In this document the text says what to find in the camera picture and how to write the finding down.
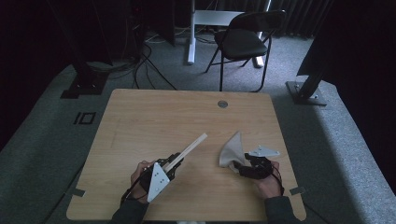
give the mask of white triangle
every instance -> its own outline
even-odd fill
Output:
[[[255,156],[255,157],[269,157],[269,156],[279,156],[280,152],[269,149],[268,147],[259,146],[253,151],[249,151],[248,154],[250,156]]]
[[[151,203],[169,184],[170,179],[163,171],[163,168],[158,162],[154,163],[154,170],[152,171],[151,183],[148,190],[148,202]]]

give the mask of person's left hand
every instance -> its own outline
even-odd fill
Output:
[[[280,179],[279,162],[271,161],[271,163],[274,167],[274,175]],[[276,178],[272,175],[260,180],[253,179],[253,182],[257,186],[257,189],[264,200],[282,195],[281,186],[279,185],[278,181],[276,181]]]
[[[148,161],[141,161],[137,165],[136,171],[131,174],[131,186],[136,181],[136,179],[143,173],[145,168],[148,168],[154,164],[155,161],[148,162]],[[131,190],[130,197],[133,196],[136,198],[140,203],[148,203],[148,193],[140,186],[140,183],[137,183],[134,188]]]

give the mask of floor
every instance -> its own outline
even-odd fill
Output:
[[[211,35],[200,35],[210,40]],[[322,82],[326,106],[296,105],[286,81],[304,81],[297,70],[312,39],[274,39],[262,92],[273,99],[276,115],[303,194],[304,223],[394,223],[396,198],[379,171],[336,88]],[[195,64],[187,64],[188,39],[174,46],[154,37],[145,54],[178,90],[218,91],[219,68],[203,73],[216,46],[197,42]],[[93,66],[106,69],[100,63]],[[262,70],[226,66],[225,91],[258,87]],[[152,65],[110,74],[101,95],[60,99],[76,73],[65,68],[48,86],[35,108],[0,154],[0,223],[105,223],[72,221],[66,210],[95,132],[114,89],[172,90]],[[92,124],[78,124],[78,113],[95,114]]]

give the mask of wooden table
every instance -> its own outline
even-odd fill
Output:
[[[218,101],[227,102],[221,108]],[[145,220],[259,221],[264,206],[252,181],[219,167],[224,144],[240,131],[244,151],[258,145],[280,151],[285,195],[305,219],[288,151],[269,95],[246,92],[114,90],[103,115],[67,217],[109,220],[142,161],[168,158],[202,133],[208,137],[184,159],[176,178],[150,204]]]

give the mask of forearm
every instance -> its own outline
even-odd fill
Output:
[[[140,224],[148,207],[148,203],[140,203],[137,200],[126,200],[113,215],[109,224]]]
[[[290,199],[285,196],[269,198],[264,201],[268,224],[301,223],[293,214]]]

